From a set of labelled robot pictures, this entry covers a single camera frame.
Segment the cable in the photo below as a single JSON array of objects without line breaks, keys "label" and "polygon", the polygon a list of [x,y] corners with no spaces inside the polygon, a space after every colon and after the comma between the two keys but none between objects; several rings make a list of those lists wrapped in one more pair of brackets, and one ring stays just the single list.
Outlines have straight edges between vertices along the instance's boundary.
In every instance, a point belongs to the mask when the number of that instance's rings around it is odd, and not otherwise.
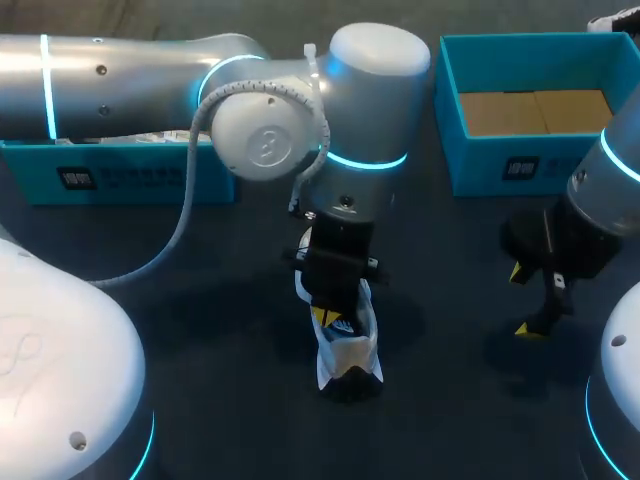
[{"label": "cable", "polygon": [[[213,92],[211,92],[207,97],[202,101],[198,109],[196,110],[195,115],[193,116],[193,121],[191,122],[191,129],[189,130],[189,146],[187,148],[187,173],[186,173],[186,186],[184,191],[184,202],[182,204],[182,211],[180,212],[180,218],[178,219],[178,223],[176,228],[171,235],[171,238],[164,246],[164,248],[158,253],[151,261],[149,261],[146,265],[139,267],[138,269],[126,273],[124,275],[106,279],[106,280],[94,280],[89,281],[91,285],[97,288],[107,288],[113,287],[116,285],[120,285],[132,280],[135,280],[141,277],[144,274],[151,272],[158,265],[160,265],[167,256],[171,253],[171,251],[178,244],[182,235],[184,234],[185,229],[187,228],[187,224],[189,222],[189,217],[191,216],[191,207],[193,205],[193,194],[195,190],[196,183],[196,162],[198,155],[198,137],[200,132],[204,130],[205,122],[210,120],[211,111],[213,107],[222,99],[230,97],[231,95],[237,93],[244,92],[265,92],[271,95],[276,95],[283,98],[288,98],[294,100],[301,105],[304,105],[314,115],[318,115],[318,111],[321,110],[321,100],[319,97],[315,99],[316,101],[312,101],[303,93],[300,93],[291,87],[275,84],[270,82],[262,82],[262,81],[253,81],[253,80],[245,80],[241,82],[234,82],[227,85],[223,85]],[[329,153],[329,142],[330,142],[330,132],[329,125],[327,123],[326,118],[324,118],[324,114],[322,114],[322,125],[320,131],[320,150],[318,152],[317,157],[313,161],[313,163],[302,173],[300,173],[295,181],[294,186],[291,191],[291,200],[289,201],[289,211],[293,211],[292,209],[298,208],[300,202],[300,189],[302,184],[311,179],[322,167],[324,162],[327,159],[327,154]]]}]

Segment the blue box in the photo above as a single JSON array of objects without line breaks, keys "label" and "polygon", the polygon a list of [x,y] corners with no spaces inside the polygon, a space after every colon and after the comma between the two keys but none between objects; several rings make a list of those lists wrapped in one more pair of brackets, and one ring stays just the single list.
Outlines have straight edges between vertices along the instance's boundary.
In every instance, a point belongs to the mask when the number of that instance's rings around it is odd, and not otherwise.
[{"label": "blue box", "polygon": [[[442,37],[434,102],[454,195],[561,193],[598,138],[598,133],[474,137],[461,93],[602,90],[615,114],[639,81],[640,53],[625,33]],[[509,162],[518,158],[536,159],[532,178],[503,180]]]},{"label": "blue box", "polygon": [[[27,145],[5,142],[4,161],[32,205],[182,204],[187,146]],[[198,148],[195,204],[235,201],[234,177],[210,144]]]}]

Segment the black tabletop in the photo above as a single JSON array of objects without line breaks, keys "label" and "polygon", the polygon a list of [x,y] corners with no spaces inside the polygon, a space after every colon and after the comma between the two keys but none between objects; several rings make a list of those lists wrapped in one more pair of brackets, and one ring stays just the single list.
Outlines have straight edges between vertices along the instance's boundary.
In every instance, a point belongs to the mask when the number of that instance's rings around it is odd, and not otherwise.
[{"label": "black tabletop", "polygon": [[[576,434],[599,336],[638,279],[638,248],[578,284],[577,314],[547,342],[514,341],[542,282],[508,283],[497,231],[549,198],[455,199],[431,107],[372,253],[383,394],[341,405],[315,391],[308,307],[281,262],[305,226],[290,181],[243,184],[241,202],[196,208],[154,275],[109,293],[141,335],[167,478],[578,479]],[[0,221],[82,278],[151,258],[178,208],[32,208],[0,174]]]}]

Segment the brown cardboard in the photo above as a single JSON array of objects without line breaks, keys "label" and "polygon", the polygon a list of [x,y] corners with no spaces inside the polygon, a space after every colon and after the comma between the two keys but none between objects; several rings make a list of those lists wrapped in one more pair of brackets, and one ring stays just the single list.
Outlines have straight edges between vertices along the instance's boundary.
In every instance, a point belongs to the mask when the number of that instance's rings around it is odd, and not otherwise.
[{"label": "brown cardboard", "polygon": [[551,134],[598,133],[613,116],[600,90],[535,92],[535,97]]},{"label": "brown cardboard", "polygon": [[547,133],[533,92],[462,93],[460,103],[473,136]]}]

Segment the glowing blue light ring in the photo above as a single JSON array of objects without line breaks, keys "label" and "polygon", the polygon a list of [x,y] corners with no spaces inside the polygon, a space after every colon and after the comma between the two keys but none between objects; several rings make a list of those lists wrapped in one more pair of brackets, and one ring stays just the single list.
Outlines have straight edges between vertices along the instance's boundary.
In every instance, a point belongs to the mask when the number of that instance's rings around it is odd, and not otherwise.
[{"label": "glowing blue light ring", "polygon": [[616,167],[618,167],[620,170],[622,170],[624,173],[626,173],[627,175],[629,175],[631,178],[633,178],[636,182],[640,182],[640,174],[637,174],[636,172],[634,172],[633,170],[631,170],[629,167],[627,167],[622,160],[620,160],[615,153],[613,153],[613,150],[611,150],[611,148],[609,148],[609,144],[607,143],[607,139],[604,137],[604,130],[602,131],[602,133],[600,134],[600,144],[602,145],[602,149],[604,150],[604,153],[607,154],[607,156],[609,157],[609,160],[611,160]]},{"label": "glowing blue light ring", "polygon": [[40,35],[40,55],[42,59],[42,84],[44,86],[44,103],[47,109],[47,126],[49,128],[49,138],[56,140],[56,117],[53,110],[53,89],[51,87],[51,56],[49,55],[49,38]]},{"label": "glowing blue light ring", "polygon": [[133,472],[133,475],[131,475],[129,480],[135,480],[135,478],[140,474],[140,472],[144,468],[144,464],[147,461],[149,452],[151,451],[151,444],[153,443],[153,435],[154,435],[155,429],[156,429],[156,414],[155,412],[153,412],[151,414],[151,433],[149,434],[149,441],[147,442],[147,448],[144,451],[144,455],[142,456],[140,463],[138,464],[138,468],[136,468],[135,472]]},{"label": "glowing blue light ring", "polygon": [[607,455],[607,452],[604,451],[604,448],[602,448],[602,445],[600,444],[600,440],[598,440],[598,437],[596,436],[596,431],[593,429],[593,424],[591,423],[591,416],[589,415],[589,382],[590,381],[591,381],[591,377],[589,377],[589,380],[587,380],[587,391],[584,394],[584,408],[585,408],[585,411],[587,412],[587,423],[589,423],[589,429],[591,430],[591,435],[593,436],[593,440],[596,442],[596,445],[600,449],[600,453],[602,453],[602,456],[605,458],[605,460],[609,462],[609,465],[611,465],[611,467],[616,471],[616,473],[620,475],[620,478],[622,478],[623,480],[629,480],[629,477],[627,477],[624,473],[620,471],[617,465],[613,463],[613,460],[609,458],[609,455]]},{"label": "glowing blue light ring", "polygon": [[346,158],[339,157],[335,153],[329,152],[327,157],[329,157],[334,162],[341,163],[347,167],[357,168],[359,170],[387,170],[389,168],[394,168],[401,165],[406,159],[408,154],[404,154],[398,160],[394,160],[393,162],[386,163],[362,163],[362,162],[354,162],[353,160],[347,160]]},{"label": "glowing blue light ring", "polygon": [[209,79],[214,73],[216,73],[225,65],[230,64],[231,62],[235,62],[237,60],[249,60],[249,59],[264,60],[264,57],[259,57],[258,55],[236,55],[235,57],[229,57],[222,60],[221,62],[216,63],[211,68],[211,70],[209,70],[209,73],[207,73],[207,76],[204,77],[204,80],[202,80],[202,83],[200,84],[200,89],[198,90],[198,105],[200,105],[200,102],[202,101],[202,91],[204,90],[205,85],[207,84],[207,82],[209,81]]}]

